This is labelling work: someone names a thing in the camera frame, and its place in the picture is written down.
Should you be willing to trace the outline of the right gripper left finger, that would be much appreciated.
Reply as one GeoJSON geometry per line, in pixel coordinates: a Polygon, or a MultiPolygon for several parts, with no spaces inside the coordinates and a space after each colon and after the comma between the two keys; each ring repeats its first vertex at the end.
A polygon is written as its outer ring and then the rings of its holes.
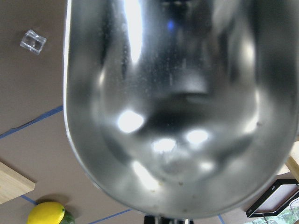
{"type": "Polygon", "coordinates": [[[144,224],[156,224],[156,217],[155,216],[144,216],[143,219],[144,224]]]}

